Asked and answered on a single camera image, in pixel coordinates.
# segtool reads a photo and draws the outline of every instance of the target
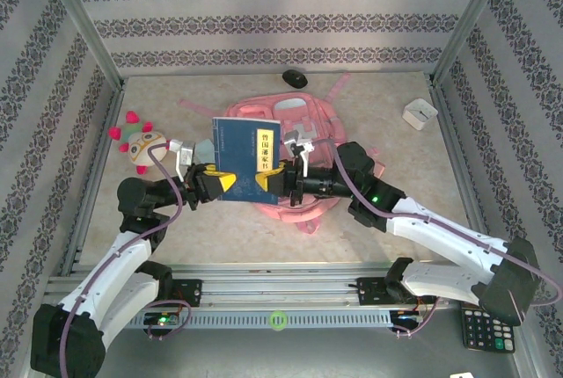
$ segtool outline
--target blue book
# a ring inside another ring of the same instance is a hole
[[[280,164],[281,125],[276,120],[215,117],[215,164],[218,171],[237,175],[235,184],[220,200],[243,200],[278,205],[278,197],[265,192],[256,173],[277,169]]]

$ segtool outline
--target plush flower toy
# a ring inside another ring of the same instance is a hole
[[[166,138],[160,132],[152,130],[152,123],[147,121],[142,124],[135,112],[127,112],[126,124],[121,127],[110,127],[109,135],[112,139],[119,141],[120,152],[127,152],[131,163],[137,166],[138,174],[145,174],[154,163],[149,157],[149,148],[166,143]],[[166,155],[166,148],[158,148],[152,151],[153,156],[162,160]]]

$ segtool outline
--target black mouse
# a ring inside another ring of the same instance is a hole
[[[305,75],[294,69],[286,70],[285,72],[283,72],[283,75],[281,75],[281,77],[286,84],[291,85],[298,90],[304,88],[308,84]]]

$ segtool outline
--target gray table surface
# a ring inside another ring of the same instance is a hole
[[[387,329],[345,329],[184,331],[158,342],[124,330],[98,377],[449,378],[463,372],[519,376],[511,355],[465,349],[459,312],[446,309],[410,340]]]

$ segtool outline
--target striped wallpaper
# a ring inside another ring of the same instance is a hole
[[[0,0],[0,376],[19,376],[113,96],[61,0]]]
[[[489,0],[442,84],[489,233],[533,242],[563,282],[563,0]],[[552,294],[541,287],[537,296]],[[563,376],[563,304],[523,328],[538,376]]]
[[[82,0],[120,73],[431,72],[469,0]]]

